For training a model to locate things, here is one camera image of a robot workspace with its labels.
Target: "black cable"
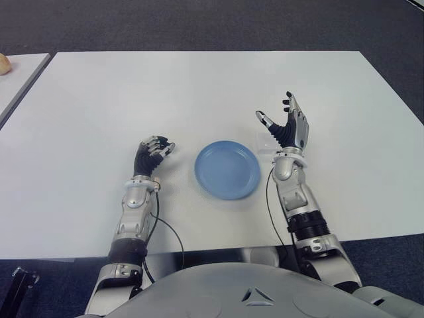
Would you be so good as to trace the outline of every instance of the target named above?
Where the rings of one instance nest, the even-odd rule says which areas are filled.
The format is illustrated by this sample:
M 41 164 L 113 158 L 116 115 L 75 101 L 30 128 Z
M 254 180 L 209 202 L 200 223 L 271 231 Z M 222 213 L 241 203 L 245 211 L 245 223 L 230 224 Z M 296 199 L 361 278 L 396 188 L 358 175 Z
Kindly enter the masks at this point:
M 152 212 L 150 212 L 150 215 L 151 215 L 151 216 L 153 216 L 153 217 L 155 218 L 155 221 L 154 221 L 154 224 L 153 224 L 152 230 L 151 230 L 151 232 L 149 233 L 149 235 L 148 235 L 148 237 L 147 237 L 147 239 L 146 239 L 146 246 L 147 246 L 148 242 L 150 241 L 150 238 L 151 238 L 151 237 L 152 237 L 152 235 L 153 235 L 153 232 L 154 232 L 154 230 L 155 230 L 155 228 L 156 228 L 156 225 L 158 224 L 158 221 L 163 222 L 163 224 L 165 224 L 167 227 L 169 227 L 169 228 L 171 229 L 171 231 L 172 231 L 172 232 L 174 232 L 175 236 L 176 236 L 176 237 L 177 237 L 177 239 L 178 239 L 178 242 L 180 243 L 180 246 L 181 246 L 181 252 L 182 252 L 181 269 L 183 270 L 183 269 L 184 269 L 184 255 L 185 255 L 185 252 L 184 252 L 184 246 L 183 246 L 183 243 L 182 243 L 182 241 L 181 241 L 180 236 L 179 236 L 179 235 L 178 235 L 178 233 L 174 230 L 174 228 L 173 228 L 173 227 L 172 227 L 172 226 L 171 226 L 168 222 L 166 222 L 165 220 L 163 220 L 163 219 L 159 218 L 159 195 L 158 195 L 158 193 L 157 193 L 157 192 L 156 192 L 156 206 L 157 206 L 157 208 L 156 208 L 156 215 L 153 215 L 153 213 L 152 213 Z M 151 282 L 152 284 L 154 284 L 154 283 L 155 283 L 155 280 L 154 280 L 154 278 L 152 277 L 152 274 L 150 273 L 150 271 L 148 270 L 146 260 L 144 260 L 144 262 L 143 262 L 143 267 L 144 267 L 144 271 L 146 272 L 146 275 L 147 275 L 148 279 L 150 280 L 150 282 Z
M 154 232 L 154 230 L 156 228 L 156 225 L 158 224 L 158 218 L 159 218 L 159 195 L 158 195 L 157 192 L 155 192 L 155 194 L 156 194 L 156 216 L 157 216 L 157 218 L 154 220 L 152 230 L 150 231 L 150 233 L 147 236 L 146 246 L 150 242 L 150 239 L 152 238 L 152 235 L 153 235 L 153 232 Z
M 155 194 L 156 194 L 156 215 L 159 217 L 159 195 L 158 195 L 158 192 L 155 192 Z M 152 230 L 150 231 L 150 233 L 147 236 L 146 247 L 147 247 L 148 243 L 150 242 L 150 239 L 152 238 L 153 232 L 154 232 L 154 230 L 155 230 L 155 228 L 156 228 L 156 226 L 158 224 L 158 217 L 154 220 Z M 152 284 L 154 284 L 154 279 L 153 279 L 152 275 L 150 274 L 150 272 L 148 270 L 148 267 L 147 267 L 147 264 L 146 264 L 146 260 L 145 259 L 143 261 L 143 267 L 144 267 L 144 271 L 146 272 L 146 275 L 147 275 L 148 279 L 150 280 L 150 282 Z
M 290 233 L 290 236 L 291 236 L 291 243 L 293 244 L 292 248 L 293 248 L 294 258 L 296 259 L 296 265 L 297 265 L 297 268 L 299 269 L 299 272 L 300 272 L 299 256 L 297 255 L 297 248 L 296 248 L 296 245 L 294 244 L 293 233 Z
M 181 254 L 182 254 L 181 269 L 183 270 L 184 269 L 184 254 L 185 254 L 185 252 L 184 252 L 183 242 L 181 241 L 180 236 L 178 235 L 177 231 L 175 231 L 174 228 L 168 222 L 166 222 L 165 220 L 163 220 L 159 217 L 157 217 L 157 219 L 159 221 L 161 221 L 163 224 L 165 224 L 167 227 L 169 227 L 171 229 L 171 231 L 174 232 L 175 236 L 177 237 L 178 242 L 180 243 L 180 246 L 181 246 Z
M 271 169 L 270 174 L 268 174 L 268 179 L 266 180 L 266 189 L 265 189 L 265 195 L 266 195 L 266 207 L 268 208 L 268 214 L 270 215 L 270 219 L 271 219 L 271 223 L 272 223 L 272 227 L 274 228 L 275 233 L 277 234 L 277 237 L 279 238 L 281 245 L 284 247 L 284 250 L 286 252 L 286 255 L 283 257 L 282 261 L 284 261 L 287 258 L 288 252 L 287 252 L 287 248 L 283 242 L 283 240 L 281 239 L 280 235 L 278 234 L 277 228 L 274 224 L 274 220 L 272 219 L 272 215 L 271 215 L 271 210 L 270 210 L 270 204 L 268 202 L 268 184 L 270 183 L 270 178 L 271 178 L 271 173 L 274 170 L 274 168 Z
M 149 270 L 147 268 L 146 260 L 144 260 L 144 262 L 143 262 L 143 267 L 144 267 L 144 271 L 146 272 L 146 275 L 147 275 L 148 279 L 150 280 L 150 282 L 152 284 L 154 284 L 154 279 L 152 277 L 152 274 L 149 272 Z

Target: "chrome robot arm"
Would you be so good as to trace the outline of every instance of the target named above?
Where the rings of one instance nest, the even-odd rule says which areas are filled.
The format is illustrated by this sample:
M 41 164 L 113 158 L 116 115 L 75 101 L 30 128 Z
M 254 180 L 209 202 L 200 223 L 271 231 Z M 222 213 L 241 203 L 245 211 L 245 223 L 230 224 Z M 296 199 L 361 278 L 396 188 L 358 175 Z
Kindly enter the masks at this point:
M 331 234 L 317 200 L 305 181 L 307 167 L 303 150 L 307 144 L 309 125 L 295 97 L 287 92 L 283 101 L 288 113 L 285 126 L 269 119 L 263 112 L 256 116 L 282 147 L 274 157 L 272 178 L 288 223 L 295 235 L 298 265 L 302 273 L 332 286 L 353 292 L 361 281 L 339 240 Z
M 107 315 L 141 291 L 141 266 L 150 240 L 151 195 L 160 190 L 159 179 L 152 179 L 151 175 L 174 147 L 162 136 L 152 136 L 140 143 L 134 175 L 125 184 L 123 213 L 109 251 L 109 263 L 100 270 L 86 315 Z

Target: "robotic arm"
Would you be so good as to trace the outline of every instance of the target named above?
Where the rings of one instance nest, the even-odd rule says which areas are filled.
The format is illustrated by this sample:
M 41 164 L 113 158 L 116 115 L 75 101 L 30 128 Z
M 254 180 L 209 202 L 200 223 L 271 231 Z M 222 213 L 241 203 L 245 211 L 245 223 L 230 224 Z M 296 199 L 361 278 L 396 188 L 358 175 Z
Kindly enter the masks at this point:
M 160 190 L 158 178 L 151 178 L 153 170 L 175 148 L 167 138 L 152 136 L 142 141 L 134 160 L 134 175 L 125 184 L 122 200 L 123 213 L 111 249 L 109 263 L 100 270 L 85 314 L 104 316 L 141 291 L 142 268 L 147 255 L 149 214 L 152 192 Z
M 362 285 L 360 278 L 339 240 L 330 233 L 317 200 L 305 182 L 303 169 L 307 163 L 303 150 L 309 132 L 306 116 L 290 92 L 287 97 L 283 101 L 287 105 L 284 111 L 288 113 L 285 126 L 274 123 L 261 111 L 257 111 L 256 116 L 283 148 L 274 157 L 272 178 L 288 231 L 292 238 L 296 237 L 299 269 L 303 274 L 353 292 Z

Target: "white surface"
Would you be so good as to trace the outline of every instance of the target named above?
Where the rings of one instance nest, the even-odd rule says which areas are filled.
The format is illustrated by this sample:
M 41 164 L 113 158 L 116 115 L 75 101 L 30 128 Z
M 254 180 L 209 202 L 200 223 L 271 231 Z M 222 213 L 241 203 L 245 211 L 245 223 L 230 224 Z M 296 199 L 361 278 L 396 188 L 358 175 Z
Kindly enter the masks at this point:
M 49 54 L 10 55 L 12 70 L 0 76 L 0 121 L 21 96 L 41 67 L 47 63 Z
M 154 175 L 161 217 L 186 250 L 278 244 L 269 156 L 238 201 L 204 193 L 193 164 L 216 140 L 257 153 L 255 110 L 284 123 L 287 89 L 310 124 L 307 181 L 330 229 L 341 240 L 422 233 L 423 125 L 359 52 L 59 53 L 0 131 L 0 256 L 106 255 L 152 134 L 177 144 Z M 270 207 L 289 243 L 273 184 Z M 178 250 L 159 223 L 149 252 Z

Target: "robotic hand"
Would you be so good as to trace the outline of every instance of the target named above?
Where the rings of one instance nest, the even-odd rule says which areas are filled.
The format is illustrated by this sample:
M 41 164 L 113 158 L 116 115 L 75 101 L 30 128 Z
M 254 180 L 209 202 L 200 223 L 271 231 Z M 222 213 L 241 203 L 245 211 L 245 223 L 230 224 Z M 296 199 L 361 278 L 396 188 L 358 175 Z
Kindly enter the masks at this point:
M 305 183 L 303 149 L 309 127 L 294 96 L 288 93 L 288 97 L 283 102 L 289 105 L 284 109 L 288 112 L 286 126 L 277 125 L 261 111 L 256 115 L 282 147 L 274 158 L 272 177 L 288 230 L 297 239 L 293 245 L 299 267 L 326 284 L 283 268 L 217 263 L 181 270 L 141 291 L 141 264 L 150 238 L 150 195 L 153 191 L 157 195 L 160 189 L 158 179 L 151 180 L 151 175 L 174 149 L 166 138 L 153 136 L 143 141 L 136 153 L 109 264 L 102 267 L 81 318 L 422 317 L 419 304 L 379 288 L 359 287 L 358 274 L 336 236 L 330 234 Z
M 109 263 L 100 270 L 85 314 L 104 316 L 141 291 L 141 265 L 150 240 L 151 193 L 160 190 L 160 180 L 151 179 L 153 170 L 175 148 L 162 136 L 151 136 L 138 146 L 133 177 L 125 184 L 123 213 L 117 226 Z
M 274 157 L 272 178 L 288 223 L 288 231 L 296 237 L 298 265 L 303 274 L 327 284 L 353 292 L 361 281 L 339 240 L 330 234 L 317 200 L 305 182 L 307 167 L 303 150 L 307 144 L 309 125 L 295 97 L 287 92 L 283 100 L 288 113 L 285 126 L 280 126 L 262 111 L 256 116 L 282 147 Z

